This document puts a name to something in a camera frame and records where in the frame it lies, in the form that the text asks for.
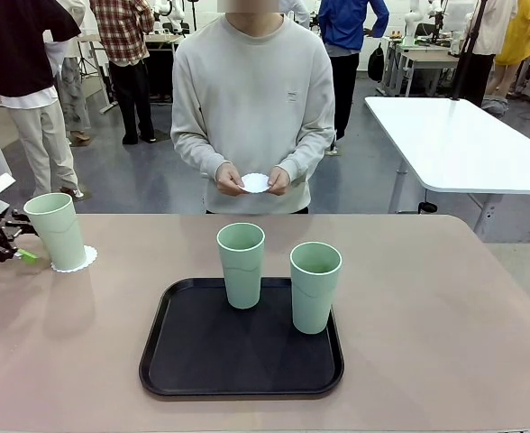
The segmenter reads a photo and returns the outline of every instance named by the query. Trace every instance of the cup rim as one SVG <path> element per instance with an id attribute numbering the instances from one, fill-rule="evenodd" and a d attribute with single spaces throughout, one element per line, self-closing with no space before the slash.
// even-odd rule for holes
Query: cup rim
<path id="1" fill-rule="evenodd" d="M 331 248 L 332 250 L 334 250 L 337 253 L 337 256 L 339 257 L 339 264 L 337 266 L 335 266 L 335 268 L 332 269 L 331 271 L 323 272 L 323 273 L 315 273 L 315 272 L 306 271 L 305 269 L 301 268 L 300 266 L 297 266 L 296 263 L 293 261 L 293 253 L 296 251 L 297 248 L 299 248 L 299 247 L 301 247 L 303 245 L 311 245 L 311 244 L 327 246 L 327 247 Z M 307 275 L 315 275 L 315 276 L 331 275 L 332 273 L 335 273 L 335 272 L 339 271 L 341 269 L 342 264 L 343 264 L 343 258 L 341 256 L 341 253 L 339 252 L 339 250 L 337 248 L 335 248 L 334 246 L 326 244 L 325 242 L 304 242 L 302 244 L 299 244 L 295 248 L 293 248 L 293 250 L 291 250 L 291 254 L 289 255 L 289 259 L 291 261 L 291 266 L 295 266 L 297 269 L 299 269 L 300 272 L 305 273 Z"/>
<path id="2" fill-rule="evenodd" d="M 252 246 L 251 248 L 246 248 L 244 250 L 235 250 L 234 248 L 230 248 L 228 246 L 225 246 L 223 244 L 221 244 L 221 241 L 219 240 L 219 235 L 221 234 L 221 232 L 223 232 L 225 230 L 225 228 L 229 228 L 229 227 L 232 227 L 232 226 L 253 226 L 253 227 L 257 227 L 259 229 L 259 231 L 261 232 L 261 240 L 258 244 Z M 253 223 L 232 223 L 232 224 L 229 224 L 225 227 L 223 227 L 221 230 L 219 230 L 219 233 L 217 233 L 217 244 L 227 250 L 227 251 L 230 251 L 232 253 L 246 253 L 248 251 L 251 251 L 251 250 L 254 250 L 256 248 L 259 248 L 260 246 L 263 245 L 263 243 L 265 242 L 265 232 L 263 231 L 263 229 L 259 226 L 257 226 L 256 224 L 253 224 Z"/>
<path id="3" fill-rule="evenodd" d="M 68 200 L 67 200 L 67 203 L 65 203 L 63 206 L 58 207 L 58 208 L 53 209 L 53 210 L 50 210 L 48 212 L 30 212 L 29 210 L 27 210 L 27 207 L 29 206 L 29 204 L 31 204 L 31 202 L 35 201 L 38 198 L 47 197 L 47 196 L 66 196 L 68 198 Z M 73 201 L 73 197 L 71 197 L 69 194 L 65 194 L 64 192 L 50 192 L 49 194 L 43 194 L 42 196 L 31 198 L 29 201 L 27 201 L 24 204 L 23 211 L 27 215 L 35 215 L 35 216 L 53 214 L 55 212 L 58 212 L 58 211 L 64 209 L 68 205 L 70 205 L 72 203 L 72 201 Z"/>

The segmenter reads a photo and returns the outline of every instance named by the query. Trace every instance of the khaki pants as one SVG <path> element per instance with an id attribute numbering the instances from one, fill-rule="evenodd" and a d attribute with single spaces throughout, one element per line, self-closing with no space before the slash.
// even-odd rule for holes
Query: khaki pants
<path id="1" fill-rule="evenodd" d="M 67 143 L 65 120 L 58 100 L 51 105 L 32 109 L 9 108 L 19 138 L 34 174 L 34 196 L 48 194 L 50 159 L 57 166 L 61 186 L 77 189 L 78 179 L 73 168 L 73 154 Z"/>

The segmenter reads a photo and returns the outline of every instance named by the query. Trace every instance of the backpack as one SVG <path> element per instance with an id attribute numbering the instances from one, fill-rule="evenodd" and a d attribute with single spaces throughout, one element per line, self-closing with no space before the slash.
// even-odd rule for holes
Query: backpack
<path id="1" fill-rule="evenodd" d="M 381 82 L 383 78 L 383 69 L 385 68 L 385 59 L 381 44 L 370 55 L 370 61 L 367 64 L 367 73 L 373 81 Z"/>

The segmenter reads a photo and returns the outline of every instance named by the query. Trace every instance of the blue jacket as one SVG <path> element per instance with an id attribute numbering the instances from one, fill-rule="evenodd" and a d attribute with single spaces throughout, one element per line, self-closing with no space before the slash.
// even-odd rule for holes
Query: blue jacket
<path id="1" fill-rule="evenodd" d="M 323 42 L 360 51 L 363 46 L 367 3 L 371 4 L 371 9 L 377 15 L 373 37 L 382 37 L 389 22 L 389 11 L 384 0 L 323 0 L 319 8 L 319 27 Z"/>

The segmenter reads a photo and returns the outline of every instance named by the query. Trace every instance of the person in yellow jacket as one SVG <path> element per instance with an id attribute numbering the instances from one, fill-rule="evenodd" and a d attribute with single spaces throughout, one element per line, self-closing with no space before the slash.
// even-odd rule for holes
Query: person in yellow jacket
<path id="1" fill-rule="evenodd" d="M 496 57 L 486 95 L 505 97 L 522 61 L 530 57 L 530 0 L 517 0 L 517 16 L 507 27 L 506 41 Z"/>

